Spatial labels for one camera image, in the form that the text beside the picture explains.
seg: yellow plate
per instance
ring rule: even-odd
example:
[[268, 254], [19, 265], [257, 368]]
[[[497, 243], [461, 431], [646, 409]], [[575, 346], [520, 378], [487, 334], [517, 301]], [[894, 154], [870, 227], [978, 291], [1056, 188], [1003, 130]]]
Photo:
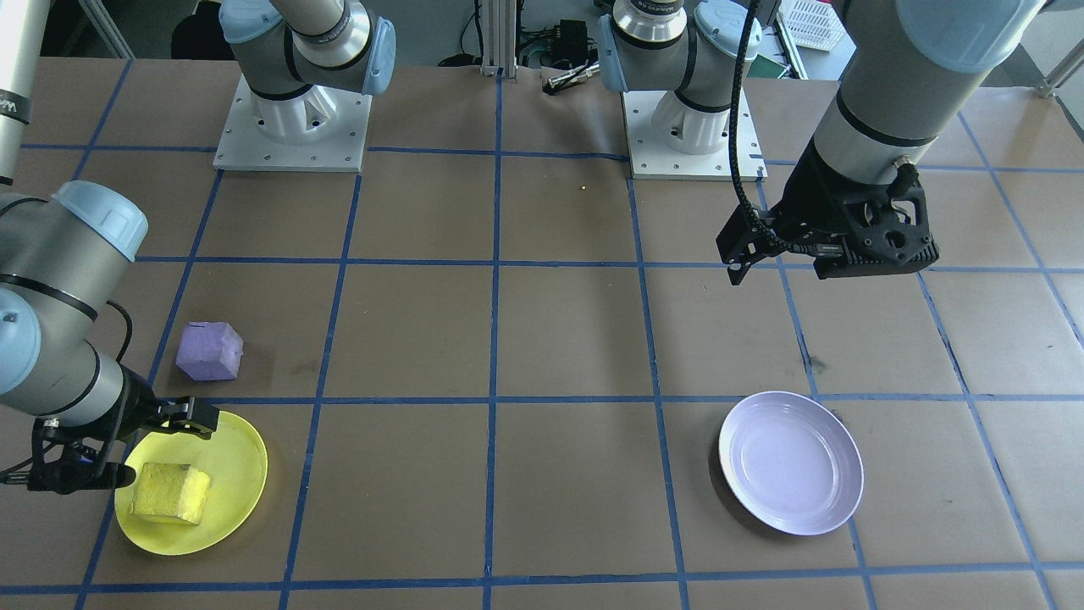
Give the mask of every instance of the yellow plate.
[[157, 555], [186, 555], [229, 536], [256, 508], [268, 478], [268, 452], [259, 432], [244, 419], [221, 412], [209, 441], [191, 434], [151, 433], [125, 464], [139, 473], [144, 463], [191, 464], [210, 476], [207, 504], [198, 525], [153, 523], [130, 512], [136, 483], [114, 492], [120, 530], [136, 546]]

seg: white metal mounting plate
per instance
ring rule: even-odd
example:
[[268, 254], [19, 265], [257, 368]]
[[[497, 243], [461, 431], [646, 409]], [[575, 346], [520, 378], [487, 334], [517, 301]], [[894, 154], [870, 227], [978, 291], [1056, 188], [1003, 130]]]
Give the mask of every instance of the white metal mounting plate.
[[215, 167], [236, 171], [361, 171], [372, 95], [327, 89], [337, 116], [327, 128], [338, 130], [318, 142], [283, 144], [260, 132], [251, 91], [241, 77], [215, 152]]
[[[647, 180], [730, 180], [731, 155], [727, 147], [718, 153], [691, 155], [667, 145], [651, 130], [651, 113], [666, 91], [622, 93], [624, 127], [629, 135], [632, 177]], [[738, 170], [745, 181], [767, 176], [767, 166], [757, 140], [749, 103], [741, 92], [738, 117]]]

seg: white plate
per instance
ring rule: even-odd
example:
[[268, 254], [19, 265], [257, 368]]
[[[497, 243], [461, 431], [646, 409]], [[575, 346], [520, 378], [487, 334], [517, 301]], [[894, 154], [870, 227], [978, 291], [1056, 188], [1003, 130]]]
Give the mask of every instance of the white plate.
[[719, 459], [749, 512], [788, 534], [830, 532], [862, 499], [854, 439], [828, 410], [790, 392], [738, 403], [719, 433]]

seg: light blue joint cap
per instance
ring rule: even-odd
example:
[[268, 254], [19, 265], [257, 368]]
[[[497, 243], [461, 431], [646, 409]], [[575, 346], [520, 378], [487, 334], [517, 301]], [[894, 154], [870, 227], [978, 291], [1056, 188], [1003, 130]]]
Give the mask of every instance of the light blue joint cap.
[[365, 83], [361, 86], [363, 95], [379, 95], [391, 83], [391, 73], [396, 69], [396, 26], [384, 17], [376, 18], [376, 35], [373, 38], [369, 67], [365, 68]]
[[617, 52], [617, 40], [614, 38], [614, 25], [609, 15], [598, 20], [598, 31], [602, 42], [598, 43], [598, 68], [603, 73], [603, 85], [610, 91], [628, 91], [629, 83], [621, 69], [621, 55]]
[[218, 22], [230, 44], [241, 44], [263, 36], [282, 22], [270, 0], [222, 0]]
[[982, 74], [1005, 61], [1042, 9], [1035, 0], [908, 0], [895, 10], [907, 38], [939, 66]]
[[[704, 0], [697, 4], [694, 11], [696, 27], [700, 34], [714, 48], [734, 59], [738, 56], [741, 30], [745, 28], [745, 18], [748, 14], [745, 7], [731, 2], [731, 0]], [[760, 21], [754, 20], [752, 30], [749, 33], [749, 46], [746, 48], [745, 61], [757, 59], [757, 49], [760, 48], [760, 39], [763, 36]]]
[[0, 395], [29, 377], [41, 354], [41, 325], [25, 298], [0, 287]]
[[125, 258], [136, 261], [136, 250], [143, 243], [147, 224], [146, 216], [134, 203], [105, 186], [82, 180], [64, 184], [53, 198], [94, 229]]

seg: purple foam block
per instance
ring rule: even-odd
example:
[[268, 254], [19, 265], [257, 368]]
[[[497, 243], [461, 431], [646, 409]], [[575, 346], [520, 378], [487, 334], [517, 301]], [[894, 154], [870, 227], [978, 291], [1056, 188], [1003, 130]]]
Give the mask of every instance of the purple foam block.
[[181, 335], [177, 366], [193, 381], [237, 379], [244, 345], [227, 323], [189, 323]]

